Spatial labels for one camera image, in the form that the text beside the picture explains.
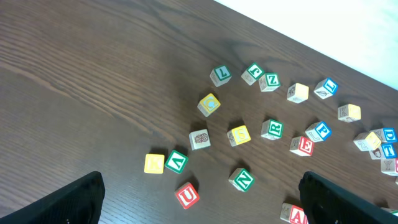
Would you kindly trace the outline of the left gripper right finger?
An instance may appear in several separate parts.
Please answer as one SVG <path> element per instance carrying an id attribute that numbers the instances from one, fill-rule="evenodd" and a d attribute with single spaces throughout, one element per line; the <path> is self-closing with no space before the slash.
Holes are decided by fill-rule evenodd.
<path id="1" fill-rule="evenodd" d="M 311 224 L 397 224 L 397 216 L 312 171 L 304 173 L 298 189 Z"/>

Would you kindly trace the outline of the red A block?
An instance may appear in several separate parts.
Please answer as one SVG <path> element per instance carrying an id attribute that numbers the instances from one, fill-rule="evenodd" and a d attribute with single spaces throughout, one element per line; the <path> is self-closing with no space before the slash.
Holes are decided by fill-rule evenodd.
<path id="1" fill-rule="evenodd" d="M 289 203 L 282 204 L 280 219 L 291 224 L 308 224 L 303 208 Z"/>

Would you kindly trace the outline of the red E block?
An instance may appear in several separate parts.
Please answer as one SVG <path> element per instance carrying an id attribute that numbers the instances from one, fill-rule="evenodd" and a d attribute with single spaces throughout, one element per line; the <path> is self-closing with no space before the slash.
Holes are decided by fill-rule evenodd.
<path id="1" fill-rule="evenodd" d="M 314 142 L 309 138 L 299 136 L 293 138 L 290 144 L 289 151 L 299 156 L 311 156 L 313 154 Z"/>

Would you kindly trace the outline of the blue P block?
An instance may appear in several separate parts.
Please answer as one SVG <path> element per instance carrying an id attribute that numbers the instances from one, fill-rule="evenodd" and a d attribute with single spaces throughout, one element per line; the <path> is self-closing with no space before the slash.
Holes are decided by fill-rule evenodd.
<path id="1" fill-rule="evenodd" d="M 332 135 L 331 128 L 324 121 L 313 123 L 305 130 L 305 134 L 313 142 L 321 142 Z"/>

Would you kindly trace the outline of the yellow block centre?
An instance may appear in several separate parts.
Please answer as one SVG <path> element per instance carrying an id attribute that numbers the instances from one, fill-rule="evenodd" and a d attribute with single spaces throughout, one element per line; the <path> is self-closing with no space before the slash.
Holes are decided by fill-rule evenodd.
<path id="1" fill-rule="evenodd" d="M 373 131 L 358 134 L 353 142 L 360 151 L 373 151 L 381 145 L 381 140 Z"/>

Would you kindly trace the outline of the blue T block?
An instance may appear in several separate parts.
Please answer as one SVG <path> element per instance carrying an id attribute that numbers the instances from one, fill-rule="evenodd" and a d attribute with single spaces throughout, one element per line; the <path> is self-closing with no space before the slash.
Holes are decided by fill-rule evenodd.
<path id="1" fill-rule="evenodd" d="M 369 155 L 372 160 L 395 159 L 397 151 L 393 143 L 382 143 L 377 149 L 370 151 Z"/>

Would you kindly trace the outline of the yellow K block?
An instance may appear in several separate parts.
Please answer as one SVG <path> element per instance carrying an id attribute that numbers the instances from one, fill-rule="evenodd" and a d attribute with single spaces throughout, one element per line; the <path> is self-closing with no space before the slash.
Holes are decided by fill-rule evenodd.
<path id="1" fill-rule="evenodd" d="M 164 159 L 163 154 L 146 154 L 144 172 L 146 174 L 163 174 Z"/>

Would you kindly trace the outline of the green N block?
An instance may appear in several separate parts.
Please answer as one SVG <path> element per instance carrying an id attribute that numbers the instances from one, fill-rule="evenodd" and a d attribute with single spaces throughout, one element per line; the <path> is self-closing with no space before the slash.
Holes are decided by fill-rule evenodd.
<path id="1" fill-rule="evenodd" d="M 255 178 L 244 168 L 237 168 L 230 176 L 228 181 L 237 190 L 247 192 L 255 183 Z"/>

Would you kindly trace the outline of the green R block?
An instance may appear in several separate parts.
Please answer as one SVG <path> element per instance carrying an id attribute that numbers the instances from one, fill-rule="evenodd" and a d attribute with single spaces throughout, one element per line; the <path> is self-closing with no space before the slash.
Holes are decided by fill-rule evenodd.
<path id="1" fill-rule="evenodd" d="M 283 135 L 284 124 L 274 119 L 269 119 L 262 124 L 261 137 L 269 140 L 280 139 Z"/>

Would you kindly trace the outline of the green V block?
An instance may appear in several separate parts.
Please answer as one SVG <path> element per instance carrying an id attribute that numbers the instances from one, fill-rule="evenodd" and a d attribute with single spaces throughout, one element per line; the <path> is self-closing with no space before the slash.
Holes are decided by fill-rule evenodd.
<path id="1" fill-rule="evenodd" d="M 181 174 L 187 165 L 187 162 L 187 156 L 176 150 L 173 150 L 165 162 L 165 167 L 177 174 Z"/>

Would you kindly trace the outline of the yellow tilted block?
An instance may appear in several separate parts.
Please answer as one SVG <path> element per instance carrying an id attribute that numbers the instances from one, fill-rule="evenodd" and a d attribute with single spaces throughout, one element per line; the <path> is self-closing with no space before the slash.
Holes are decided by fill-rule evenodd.
<path id="1" fill-rule="evenodd" d="M 238 126 L 229 130 L 226 133 L 229 143 L 232 147 L 235 147 L 240 144 L 244 144 L 251 140 L 248 129 L 246 125 Z"/>

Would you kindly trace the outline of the green Z block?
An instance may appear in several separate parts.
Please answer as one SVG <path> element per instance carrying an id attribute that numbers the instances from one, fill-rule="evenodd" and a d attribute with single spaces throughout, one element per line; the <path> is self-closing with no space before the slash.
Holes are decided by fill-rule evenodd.
<path id="1" fill-rule="evenodd" d="M 265 73 L 258 81 L 262 92 L 274 91 L 280 87 L 280 80 L 277 73 Z"/>

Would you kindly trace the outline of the pineapple picture block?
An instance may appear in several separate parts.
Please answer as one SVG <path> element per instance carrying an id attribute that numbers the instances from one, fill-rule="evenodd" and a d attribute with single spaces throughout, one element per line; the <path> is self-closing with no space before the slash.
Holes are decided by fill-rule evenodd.
<path id="1" fill-rule="evenodd" d="M 189 134 L 189 140 L 193 151 L 211 146 L 207 129 L 191 132 Z"/>

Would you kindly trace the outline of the green J block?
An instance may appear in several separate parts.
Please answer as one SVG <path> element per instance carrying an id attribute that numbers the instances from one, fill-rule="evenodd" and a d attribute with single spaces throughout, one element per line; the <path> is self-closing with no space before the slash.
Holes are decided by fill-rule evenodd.
<path id="1" fill-rule="evenodd" d="M 247 69 L 242 73 L 241 78 L 248 84 L 254 84 L 258 79 L 260 79 L 265 71 L 256 63 L 252 63 Z"/>

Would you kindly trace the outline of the green L block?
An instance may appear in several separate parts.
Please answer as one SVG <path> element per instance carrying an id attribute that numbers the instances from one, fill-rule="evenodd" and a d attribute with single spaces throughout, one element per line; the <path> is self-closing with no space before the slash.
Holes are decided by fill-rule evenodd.
<path id="1" fill-rule="evenodd" d="M 231 77 L 232 74 L 226 65 L 220 65 L 218 67 L 215 67 L 210 73 L 211 81 L 213 82 L 215 87 L 219 87 L 228 83 Z"/>

